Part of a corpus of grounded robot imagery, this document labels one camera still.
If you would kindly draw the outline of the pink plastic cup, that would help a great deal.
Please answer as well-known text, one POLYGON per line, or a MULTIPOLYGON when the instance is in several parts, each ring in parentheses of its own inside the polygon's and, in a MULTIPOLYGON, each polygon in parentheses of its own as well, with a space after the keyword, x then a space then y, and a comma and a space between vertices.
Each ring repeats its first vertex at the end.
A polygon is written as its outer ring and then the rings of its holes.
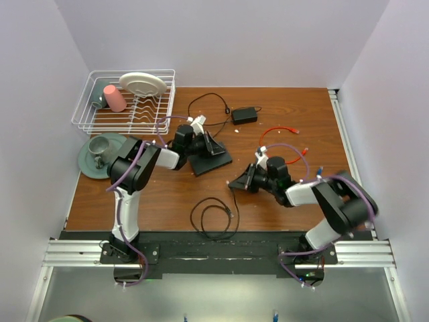
POLYGON ((103 94, 111 111, 119 113, 126 109, 127 102, 115 85, 105 86, 103 94))

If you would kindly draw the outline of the white ceramic plate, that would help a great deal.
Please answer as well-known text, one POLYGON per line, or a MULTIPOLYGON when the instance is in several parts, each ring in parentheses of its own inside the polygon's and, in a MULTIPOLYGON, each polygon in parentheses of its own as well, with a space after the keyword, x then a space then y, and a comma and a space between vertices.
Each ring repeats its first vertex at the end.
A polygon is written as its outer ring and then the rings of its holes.
POLYGON ((167 90, 162 79, 144 72, 126 73, 119 78, 119 84, 126 91, 141 96, 160 96, 167 90))

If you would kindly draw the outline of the aluminium rail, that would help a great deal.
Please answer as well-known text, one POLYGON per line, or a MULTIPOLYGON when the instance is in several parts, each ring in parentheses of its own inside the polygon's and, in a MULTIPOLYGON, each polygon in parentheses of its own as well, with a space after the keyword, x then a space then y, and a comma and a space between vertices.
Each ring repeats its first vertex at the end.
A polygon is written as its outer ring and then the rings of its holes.
POLYGON ((355 162, 355 156, 353 153, 353 149, 351 147, 351 143, 349 140, 349 135, 347 133, 346 125, 343 119, 343 113, 341 110, 341 106, 338 99, 338 91, 334 89, 328 90, 328 96, 330 98, 330 102, 332 105, 332 109, 334 111, 334 116, 336 119, 336 123, 339 129, 339 133, 341 136, 341 140, 343 143, 343 148, 347 157, 347 162, 349 165, 349 170, 351 173, 351 176, 359 183, 361 184, 361 177, 359 175, 359 171, 357 168, 357 164, 355 162))
MULTIPOLYGON (((103 264, 98 240, 52 240, 43 259, 50 267, 118 267, 128 265, 103 264)), ((335 243, 336 263, 329 264, 324 257, 325 268, 395 268, 396 262, 388 241, 338 241, 335 243)))

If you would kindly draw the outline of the black network switch box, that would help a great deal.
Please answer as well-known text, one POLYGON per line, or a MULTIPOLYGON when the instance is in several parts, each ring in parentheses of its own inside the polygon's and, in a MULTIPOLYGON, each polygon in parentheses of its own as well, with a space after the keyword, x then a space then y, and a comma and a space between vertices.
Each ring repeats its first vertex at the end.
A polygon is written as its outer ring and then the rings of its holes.
POLYGON ((226 151, 223 154, 211 156, 208 158, 197 155, 189 156, 188 161, 191 165, 194 175, 198 177, 210 171, 231 164, 233 159, 230 153, 226 151))

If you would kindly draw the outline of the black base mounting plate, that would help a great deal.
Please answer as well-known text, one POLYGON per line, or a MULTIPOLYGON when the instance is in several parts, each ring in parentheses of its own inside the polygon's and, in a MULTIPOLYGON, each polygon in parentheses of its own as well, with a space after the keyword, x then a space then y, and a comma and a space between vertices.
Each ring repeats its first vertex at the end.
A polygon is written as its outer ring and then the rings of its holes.
POLYGON ((109 233, 63 231, 60 242, 77 248, 83 258, 93 247, 93 264, 112 265, 118 283, 161 279, 165 274, 262 274, 287 278, 292 271, 300 280, 314 283, 324 278, 324 269, 342 264, 341 246, 348 247, 346 237, 316 254, 306 255, 301 232, 242 231, 223 241, 211 241, 192 231, 142 232, 134 242, 146 257, 137 258, 132 250, 112 246, 109 233))

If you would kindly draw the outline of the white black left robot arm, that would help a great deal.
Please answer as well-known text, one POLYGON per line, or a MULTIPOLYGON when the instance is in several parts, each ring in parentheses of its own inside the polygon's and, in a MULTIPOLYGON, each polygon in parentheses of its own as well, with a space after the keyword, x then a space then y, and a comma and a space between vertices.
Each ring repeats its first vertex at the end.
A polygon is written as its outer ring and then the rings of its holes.
POLYGON ((195 176, 228 165, 232 157, 225 145, 197 125, 182 124, 171 144, 159 147, 133 136, 129 137, 108 166, 115 194, 115 222, 109 236, 110 250, 124 263, 139 255, 138 209, 140 194, 156 166, 179 170, 190 162, 195 176))

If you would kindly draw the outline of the green plate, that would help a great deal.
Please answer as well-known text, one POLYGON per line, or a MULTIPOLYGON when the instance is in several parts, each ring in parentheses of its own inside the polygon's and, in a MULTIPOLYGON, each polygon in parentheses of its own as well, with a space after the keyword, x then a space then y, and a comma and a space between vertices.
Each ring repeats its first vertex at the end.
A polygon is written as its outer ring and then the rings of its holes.
MULTIPOLYGON (((114 154, 113 154, 113 157, 111 160, 111 163, 112 163, 112 161, 114 161, 115 154, 118 152, 120 147, 125 143, 127 138, 125 136, 123 136, 121 134, 117 134, 117 133, 103 133, 103 134, 100 134, 98 136, 104 136, 106 138, 109 138, 111 143, 113 144, 114 154)), ((89 145, 90 140, 88 140, 84 144, 84 146, 81 148, 79 155, 78 155, 78 165, 79 165, 80 171, 85 176, 87 176, 89 178, 106 179, 109 177, 109 175, 107 174, 107 168, 111 163, 104 166, 101 169, 95 168, 93 157, 90 155, 90 153, 88 151, 88 145, 89 145)))

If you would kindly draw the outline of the aluminium front rail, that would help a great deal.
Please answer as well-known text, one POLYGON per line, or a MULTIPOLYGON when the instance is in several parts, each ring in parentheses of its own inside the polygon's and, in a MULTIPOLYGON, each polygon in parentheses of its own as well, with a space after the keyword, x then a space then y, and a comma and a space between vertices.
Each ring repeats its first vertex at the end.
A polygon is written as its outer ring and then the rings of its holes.
MULTIPOLYGON (((128 265, 103 264, 98 240, 52 240, 43 259, 50 267, 118 267, 128 265)), ((325 268, 395 268, 396 262, 388 241, 338 241, 335 243, 336 263, 329 264, 324 257, 325 268)))

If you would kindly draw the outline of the grey metal mug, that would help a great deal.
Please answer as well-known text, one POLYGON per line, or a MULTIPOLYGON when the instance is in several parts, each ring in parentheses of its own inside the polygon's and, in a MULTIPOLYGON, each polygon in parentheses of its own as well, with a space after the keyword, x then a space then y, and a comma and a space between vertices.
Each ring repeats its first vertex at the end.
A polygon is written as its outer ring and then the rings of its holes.
POLYGON ((109 138, 97 136, 90 140, 88 151, 93 157, 96 169, 101 169, 111 163, 114 151, 113 144, 109 138))

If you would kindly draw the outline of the aluminium right side rail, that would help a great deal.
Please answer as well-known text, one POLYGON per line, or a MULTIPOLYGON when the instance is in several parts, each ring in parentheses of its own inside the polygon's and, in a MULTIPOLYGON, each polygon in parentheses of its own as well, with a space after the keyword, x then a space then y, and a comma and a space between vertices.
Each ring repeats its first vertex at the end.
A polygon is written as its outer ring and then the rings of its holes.
POLYGON ((361 177, 359 175, 359 171, 357 168, 357 164, 355 162, 355 156, 353 153, 353 149, 351 147, 351 143, 349 140, 349 135, 347 133, 346 125, 343 119, 343 113, 341 110, 341 106, 338 99, 338 91, 334 89, 328 90, 328 96, 330 98, 330 102, 332 105, 332 109, 334 111, 334 116, 336 119, 336 123, 339 129, 339 133, 341 136, 341 140, 343 143, 343 148, 347 157, 347 162, 349 165, 349 170, 351 173, 351 176, 359 183, 361 184, 361 177))

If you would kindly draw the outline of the black power adapter brick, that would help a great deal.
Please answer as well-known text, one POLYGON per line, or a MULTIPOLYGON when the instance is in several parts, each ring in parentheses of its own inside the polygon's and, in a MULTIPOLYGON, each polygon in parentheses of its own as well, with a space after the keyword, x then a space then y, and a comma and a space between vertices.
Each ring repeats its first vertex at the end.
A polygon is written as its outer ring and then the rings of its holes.
POLYGON ((254 123, 257 121, 257 111, 254 107, 244 107, 231 112, 233 125, 254 123))

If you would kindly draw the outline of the dark green mug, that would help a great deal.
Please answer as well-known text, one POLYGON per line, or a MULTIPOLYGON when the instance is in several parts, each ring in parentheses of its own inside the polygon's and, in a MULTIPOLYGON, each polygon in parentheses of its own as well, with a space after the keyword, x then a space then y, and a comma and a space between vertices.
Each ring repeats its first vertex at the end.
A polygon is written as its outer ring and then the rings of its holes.
POLYGON ((111 83, 105 79, 98 79, 95 81, 90 96, 90 103, 96 109, 104 109, 108 107, 108 103, 105 99, 104 89, 111 83))

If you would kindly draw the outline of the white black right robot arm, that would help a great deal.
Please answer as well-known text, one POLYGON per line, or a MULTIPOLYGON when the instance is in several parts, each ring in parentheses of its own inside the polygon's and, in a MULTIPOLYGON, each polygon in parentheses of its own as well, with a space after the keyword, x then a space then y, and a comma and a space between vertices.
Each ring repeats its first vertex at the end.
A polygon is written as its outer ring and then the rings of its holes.
POLYGON ((287 208, 318 205, 324 219, 300 237, 296 251, 280 254, 300 257, 308 264, 315 263, 322 251, 341 237, 366 221, 374 221, 379 212, 377 203, 348 172, 295 181, 286 161, 279 156, 248 165, 240 176, 228 183, 228 187, 250 193, 263 189, 287 208))

